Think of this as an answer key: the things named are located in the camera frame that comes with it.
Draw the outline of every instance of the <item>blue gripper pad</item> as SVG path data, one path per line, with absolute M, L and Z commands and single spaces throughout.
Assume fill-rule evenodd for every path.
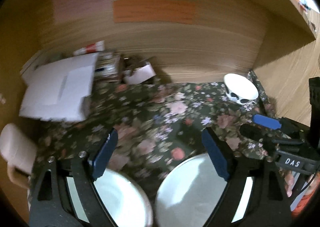
M 252 119 L 254 123 L 265 126 L 270 129 L 280 129 L 282 126 L 278 120 L 260 114 L 253 115 Z
M 206 148 L 218 176 L 228 181 L 233 159 L 231 148 L 226 142 L 221 141 L 211 128 L 205 128 L 202 131 L 202 144 Z
M 118 132 L 113 129 L 107 140 L 102 145 L 99 153 L 92 161 L 92 178 L 97 180 L 101 177 L 106 169 L 106 166 L 112 156 L 118 143 Z

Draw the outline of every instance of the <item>screw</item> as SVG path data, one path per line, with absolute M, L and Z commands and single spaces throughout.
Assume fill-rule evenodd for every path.
M 268 162 L 272 162 L 272 161 L 273 161 L 273 158 L 270 157 L 270 156 L 267 156 L 267 157 L 266 157 L 266 160 L 267 160 Z
M 236 158 L 239 158 L 239 157 L 242 156 L 242 154 L 241 154 L 239 151 L 233 152 L 233 155 L 234 155 Z
M 52 163 L 54 161 L 54 156 L 48 157 L 48 162 Z
M 84 158 L 86 155 L 87 155 L 87 152 L 85 152 L 85 151 L 80 151 L 79 154 L 78 154 L 78 156 L 80 158 Z

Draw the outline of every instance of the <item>orange paper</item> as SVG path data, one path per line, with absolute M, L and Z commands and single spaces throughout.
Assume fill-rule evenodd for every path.
M 113 20 L 122 22 L 167 21 L 192 24 L 196 4 L 184 0 L 116 0 Z

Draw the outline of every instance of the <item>mug handle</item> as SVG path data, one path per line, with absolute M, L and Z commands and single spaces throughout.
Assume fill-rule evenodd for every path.
M 16 167 L 10 163 L 7 166 L 7 174 L 10 181 L 24 189 L 29 189 L 28 177 L 16 170 Z

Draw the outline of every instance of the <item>dark floral fabric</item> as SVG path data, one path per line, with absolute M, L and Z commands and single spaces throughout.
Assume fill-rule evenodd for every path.
M 95 83 L 91 115 L 80 123 L 46 123 L 32 174 L 35 184 L 44 161 L 51 155 L 72 158 L 105 138 L 112 127 L 118 145 L 108 167 L 134 179 L 153 203 L 156 192 L 172 169 L 206 152 L 201 131 L 212 127 L 221 141 L 251 158 L 267 155 L 262 144 L 239 135 L 241 124 L 256 113 L 274 116 L 272 106 L 253 71 L 248 78 L 259 91 L 257 104 L 228 100 L 223 82 L 168 85 Z

